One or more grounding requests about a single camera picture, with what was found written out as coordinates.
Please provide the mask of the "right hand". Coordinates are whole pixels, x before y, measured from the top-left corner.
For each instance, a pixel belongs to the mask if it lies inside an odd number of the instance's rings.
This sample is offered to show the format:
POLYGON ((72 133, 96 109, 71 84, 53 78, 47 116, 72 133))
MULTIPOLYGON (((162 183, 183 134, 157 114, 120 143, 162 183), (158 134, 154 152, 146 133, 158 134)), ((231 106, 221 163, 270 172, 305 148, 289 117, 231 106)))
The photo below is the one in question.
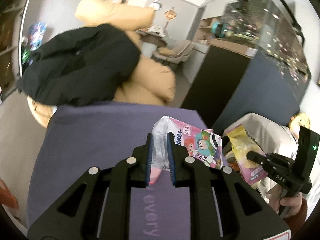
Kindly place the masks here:
POLYGON ((284 218, 291 217, 299 213, 301 207, 302 207, 302 194, 299 193, 295 197, 285 197, 280 199, 280 196, 272 195, 268 193, 267 199, 269 200, 269 206, 272 207, 272 209, 279 213, 279 209, 281 206, 288 207, 287 213, 283 216, 284 218))

